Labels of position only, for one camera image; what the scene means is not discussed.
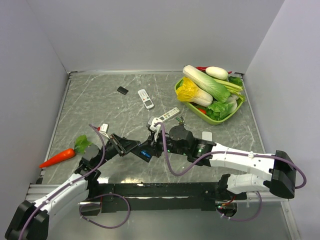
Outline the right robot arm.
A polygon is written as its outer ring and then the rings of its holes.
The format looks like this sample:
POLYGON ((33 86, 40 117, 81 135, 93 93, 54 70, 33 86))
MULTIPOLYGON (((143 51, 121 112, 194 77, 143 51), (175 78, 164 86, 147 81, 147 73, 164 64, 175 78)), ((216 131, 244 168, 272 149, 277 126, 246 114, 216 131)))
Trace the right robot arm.
POLYGON ((191 131, 179 124, 166 135, 162 123, 153 123, 151 147, 162 154, 187 157, 191 164, 224 167, 243 174, 225 174, 220 179, 218 193, 223 199, 246 192, 269 191, 276 197, 293 199, 298 168, 289 155, 281 150, 274 154, 259 154, 226 147, 222 144, 195 138, 191 131))

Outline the black battery cover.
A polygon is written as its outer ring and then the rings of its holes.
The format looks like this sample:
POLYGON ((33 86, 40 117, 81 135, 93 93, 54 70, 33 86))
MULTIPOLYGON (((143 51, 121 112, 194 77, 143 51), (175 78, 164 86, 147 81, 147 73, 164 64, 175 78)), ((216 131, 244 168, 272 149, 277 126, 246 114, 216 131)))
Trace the black battery cover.
POLYGON ((123 95, 126 95, 126 94, 129 92, 126 88, 124 88, 124 87, 122 87, 122 86, 119 86, 119 87, 117 88, 117 91, 118 91, 119 93, 123 94, 123 95))

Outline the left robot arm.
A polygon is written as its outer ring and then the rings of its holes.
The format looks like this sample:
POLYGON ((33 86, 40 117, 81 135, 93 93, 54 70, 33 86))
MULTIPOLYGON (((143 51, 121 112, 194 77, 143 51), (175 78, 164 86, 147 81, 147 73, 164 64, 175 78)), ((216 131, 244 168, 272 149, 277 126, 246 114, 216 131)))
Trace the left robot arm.
POLYGON ((45 240, 54 225, 76 204, 93 201, 99 195, 98 168, 116 155, 126 155, 140 145, 137 140, 111 135, 98 147, 91 144, 75 172, 60 186, 45 196, 23 201, 5 232, 7 240, 45 240))

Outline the black remote control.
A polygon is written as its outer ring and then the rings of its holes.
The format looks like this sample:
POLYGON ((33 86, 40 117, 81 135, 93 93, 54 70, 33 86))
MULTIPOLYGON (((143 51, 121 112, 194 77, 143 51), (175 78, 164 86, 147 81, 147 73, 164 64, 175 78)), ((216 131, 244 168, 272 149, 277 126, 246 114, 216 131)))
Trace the black remote control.
POLYGON ((136 146, 130 152, 147 163, 149 163, 152 158, 152 155, 141 146, 136 146))

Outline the white remote control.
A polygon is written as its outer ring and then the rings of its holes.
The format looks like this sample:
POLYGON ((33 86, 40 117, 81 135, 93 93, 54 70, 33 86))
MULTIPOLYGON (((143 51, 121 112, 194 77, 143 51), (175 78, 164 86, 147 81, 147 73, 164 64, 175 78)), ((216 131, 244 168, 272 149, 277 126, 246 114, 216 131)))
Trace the white remote control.
POLYGON ((202 140, 205 140, 205 141, 209 141, 209 142, 213 141, 213 135, 209 131, 203 131, 201 134, 201 138, 202 140))

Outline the blue battery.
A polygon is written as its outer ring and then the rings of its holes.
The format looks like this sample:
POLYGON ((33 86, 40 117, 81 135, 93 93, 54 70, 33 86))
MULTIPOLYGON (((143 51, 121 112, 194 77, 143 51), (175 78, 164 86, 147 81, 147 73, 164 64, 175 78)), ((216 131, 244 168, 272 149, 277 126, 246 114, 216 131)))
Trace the blue battery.
POLYGON ((152 157, 148 152, 146 152, 146 151, 144 151, 144 150, 142 150, 140 153, 141 153, 143 156, 145 156, 147 159, 150 159, 150 158, 152 157))

